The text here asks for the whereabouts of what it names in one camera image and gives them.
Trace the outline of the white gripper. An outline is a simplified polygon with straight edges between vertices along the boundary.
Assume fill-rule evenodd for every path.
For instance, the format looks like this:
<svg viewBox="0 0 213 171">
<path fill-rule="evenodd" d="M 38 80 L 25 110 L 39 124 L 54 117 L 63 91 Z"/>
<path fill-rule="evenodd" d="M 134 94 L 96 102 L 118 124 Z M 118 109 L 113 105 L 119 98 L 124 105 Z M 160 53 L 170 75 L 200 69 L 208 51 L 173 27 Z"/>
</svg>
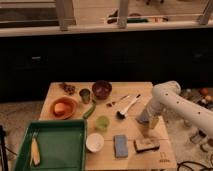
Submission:
<svg viewBox="0 0 213 171">
<path fill-rule="evenodd" d="M 144 110 L 140 115 L 136 117 L 136 120 L 139 124 L 142 124 L 149 129 L 154 129 L 159 122 L 159 117 Z"/>
</svg>

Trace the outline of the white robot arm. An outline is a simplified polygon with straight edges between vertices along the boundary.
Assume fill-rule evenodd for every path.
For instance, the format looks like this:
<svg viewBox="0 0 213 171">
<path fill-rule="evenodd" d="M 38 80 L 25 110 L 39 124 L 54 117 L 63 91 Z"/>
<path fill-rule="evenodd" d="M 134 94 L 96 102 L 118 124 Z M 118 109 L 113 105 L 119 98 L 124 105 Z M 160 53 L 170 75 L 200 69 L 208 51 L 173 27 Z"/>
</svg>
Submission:
<svg viewBox="0 0 213 171">
<path fill-rule="evenodd" d="M 213 111 L 186 100 L 180 96 L 180 92 L 181 87 L 176 81 L 155 85 L 152 88 L 152 98 L 136 120 L 140 124 L 151 125 L 163 108 L 168 107 L 213 139 Z"/>
</svg>

